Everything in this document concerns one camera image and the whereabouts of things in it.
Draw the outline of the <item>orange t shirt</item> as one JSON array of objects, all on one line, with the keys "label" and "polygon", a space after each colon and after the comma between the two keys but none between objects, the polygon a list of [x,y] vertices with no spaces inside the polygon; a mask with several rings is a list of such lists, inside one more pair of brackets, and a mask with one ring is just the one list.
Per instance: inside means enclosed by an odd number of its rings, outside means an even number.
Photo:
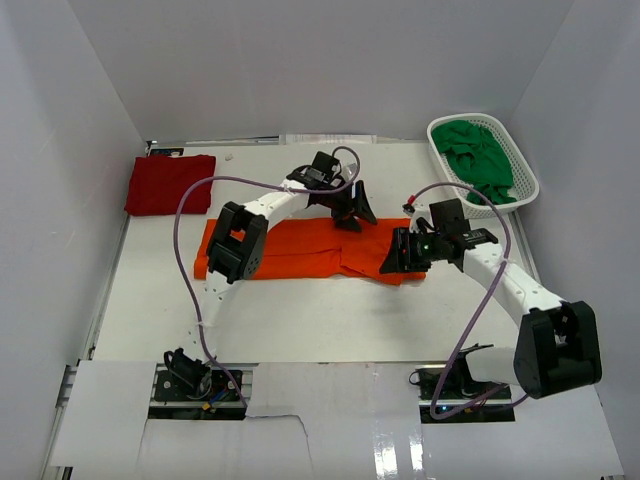
[{"label": "orange t shirt", "polygon": [[323,279],[336,275],[366,278],[400,286],[422,281],[423,272],[381,274],[393,230],[409,225],[407,219],[381,219],[362,231],[334,227],[328,218],[287,219],[269,231],[263,260],[255,280]]}]

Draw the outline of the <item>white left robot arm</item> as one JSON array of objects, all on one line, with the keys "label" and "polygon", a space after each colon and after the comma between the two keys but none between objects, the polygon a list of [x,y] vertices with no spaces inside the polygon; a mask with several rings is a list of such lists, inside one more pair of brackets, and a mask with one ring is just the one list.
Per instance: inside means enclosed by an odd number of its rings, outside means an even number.
[{"label": "white left robot arm", "polygon": [[[209,176],[191,184],[182,194],[175,213],[172,245],[176,263],[195,310],[196,344],[214,368],[225,373],[207,344],[206,330],[220,311],[225,298],[237,282],[252,278],[262,263],[268,231],[293,214],[313,205],[331,210],[336,225],[353,226],[361,230],[361,220],[375,225],[377,219],[369,206],[364,182],[359,179],[362,162],[356,151],[348,146],[337,146],[329,154],[319,151],[309,165],[295,168],[278,185],[234,177]],[[236,182],[269,192],[256,200],[238,204],[226,203],[218,214],[216,227],[210,238],[206,254],[207,269],[215,293],[210,314],[202,312],[197,294],[182,261],[179,247],[179,226],[184,205],[199,187],[215,182]]]}]

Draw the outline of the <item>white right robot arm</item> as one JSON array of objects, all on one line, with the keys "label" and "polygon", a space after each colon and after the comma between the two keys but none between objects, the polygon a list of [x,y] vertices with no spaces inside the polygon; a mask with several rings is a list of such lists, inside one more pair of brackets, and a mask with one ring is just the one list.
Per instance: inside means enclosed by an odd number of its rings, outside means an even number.
[{"label": "white right robot arm", "polygon": [[453,390],[466,399],[488,384],[517,385],[540,399],[601,381],[596,316],[586,302],[561,298],[510,262],[508,246],[489,230],[472,228],[460,201],[433,203],[427,212],[411,204],[405,209],[411,222],[393,229],[380,273],[425,273],[433,263],[447,262],[485,288],[483,305],[496,300],[518,328],[512,347],[458,343],[437,392],[450,377]]}]

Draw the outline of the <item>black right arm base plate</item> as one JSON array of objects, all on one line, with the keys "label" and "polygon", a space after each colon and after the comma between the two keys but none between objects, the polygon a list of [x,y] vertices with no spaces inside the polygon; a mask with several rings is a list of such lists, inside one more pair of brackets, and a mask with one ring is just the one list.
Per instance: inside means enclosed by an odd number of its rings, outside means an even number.
[{"label": "black right arm base plate", "polygon": [[[461,413],[452,415],[444,420],[434,419],[431,415],[430,406],[432,397],[435,394],[436,386],[442,369],[422,366],[416,368],[408,377],[408,382],[415,387],[418,392],[418,405],[421,423],[423,425],[450,423],[450,424],[473,424],[473,423],[510,423],[515,421],[514,407],[512,403],[511,389],[506,386],[498,390],[494,395],[477,401],[473,405],[465,408]],[[458,406],[464,405],[479,396],[492,391],[497,384],[491,382],[465,383],[460,373],[452,371],[442,388],[441,394],[436,402],[435,412],[446,414]]]}]

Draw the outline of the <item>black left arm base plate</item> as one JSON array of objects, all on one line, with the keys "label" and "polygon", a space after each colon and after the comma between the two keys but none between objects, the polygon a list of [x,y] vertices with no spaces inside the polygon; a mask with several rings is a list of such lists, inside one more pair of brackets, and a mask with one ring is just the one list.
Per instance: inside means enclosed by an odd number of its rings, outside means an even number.
[{"label": "black left arm base plate", "polygon": [[229,378],[212,370],[191,390],[166,368],[156,373],[148,410],[152,420],[241,421],[246,408]]}]

